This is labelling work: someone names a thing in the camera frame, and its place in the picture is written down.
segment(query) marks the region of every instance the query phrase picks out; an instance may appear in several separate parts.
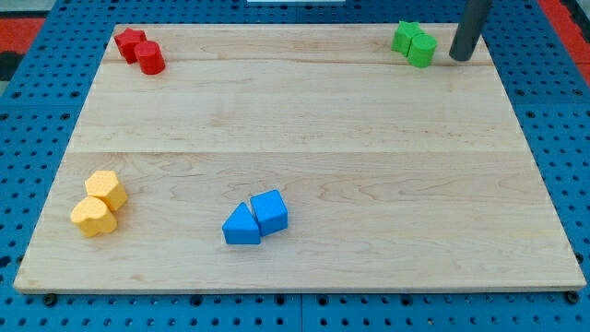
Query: black pole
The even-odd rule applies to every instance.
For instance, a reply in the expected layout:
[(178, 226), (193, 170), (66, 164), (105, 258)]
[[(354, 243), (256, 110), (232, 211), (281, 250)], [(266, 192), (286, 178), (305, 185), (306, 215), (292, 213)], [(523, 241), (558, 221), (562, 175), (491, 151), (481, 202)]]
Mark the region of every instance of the black pole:
[(456, 61), (467, 61), (476, 48), (486, 23), (492, 0), (467, 0), (461, 22), (454, 35), (449, 55)]

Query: red surface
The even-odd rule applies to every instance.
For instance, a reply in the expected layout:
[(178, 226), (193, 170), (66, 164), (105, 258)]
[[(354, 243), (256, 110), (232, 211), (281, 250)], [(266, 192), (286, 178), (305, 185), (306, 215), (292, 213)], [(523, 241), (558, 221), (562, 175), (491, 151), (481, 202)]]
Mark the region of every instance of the red surface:
[(146, 33), (143, 30), (125, 29), (125, 31), (114, 36), (114, 41), (117, 44), (119, 53), (128, 64), (137, 61), (135, 47), (146, 40)]
[(26, 53), (43, 22), (45, 18), (0, 18), (0, 52)]
[(586, 84), (590, 85), (590, 44), (582, 37), (580, 27), (573, 22), (570, 10), (560, 0), (538, 0), (538, 3), (577, 64)]
[(156, 75), (164, 70), (166, 64), (157, 42), (142, 41), (136, 46), (135, 51), (139, 67), (144, 74)]

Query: red star block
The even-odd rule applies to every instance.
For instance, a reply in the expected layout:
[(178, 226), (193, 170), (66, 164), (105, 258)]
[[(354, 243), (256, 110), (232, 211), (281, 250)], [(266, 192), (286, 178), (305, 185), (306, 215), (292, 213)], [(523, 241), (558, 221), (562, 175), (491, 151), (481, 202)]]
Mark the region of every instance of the red star block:
[(140, 42), (144, 42), (146, 39), (146, 33), (143, 30), (133, 30), (129, 28), (114, 36), (114, 41), (117, 43), (119, 53), (123, 58), (125, 58), (128, 64), (132, 64), (137, 61), (134, 48), (136, 45), (138, 45)]

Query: wooden board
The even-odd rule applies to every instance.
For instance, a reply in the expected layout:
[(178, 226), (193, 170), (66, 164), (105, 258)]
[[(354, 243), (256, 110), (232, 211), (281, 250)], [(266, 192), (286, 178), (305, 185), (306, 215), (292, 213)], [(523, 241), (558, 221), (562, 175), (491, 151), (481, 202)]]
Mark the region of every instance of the wooden board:
[[(480, 42), (417, 69), (396, 25), (141, 26), (167, 68), (109, 43), (18, 272), (22, 292), (562, 291), (585, 285)], [(125, 27), (116, 27), (118, 33)], [(119, 229), (68, 220), (116, 170)], [(221, 225), (277, 188), (289, 228), (230, 246)]]

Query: red cylinder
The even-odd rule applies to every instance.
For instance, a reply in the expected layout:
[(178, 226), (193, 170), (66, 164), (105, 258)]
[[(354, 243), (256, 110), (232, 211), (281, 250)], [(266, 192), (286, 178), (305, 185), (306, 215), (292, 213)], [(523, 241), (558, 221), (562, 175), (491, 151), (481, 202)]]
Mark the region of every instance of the red cylinder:
[(156, 75), (166, 64), (159, 45), (155, 41), (142, 41), (134, 49), (139, 67), (144, 74)]

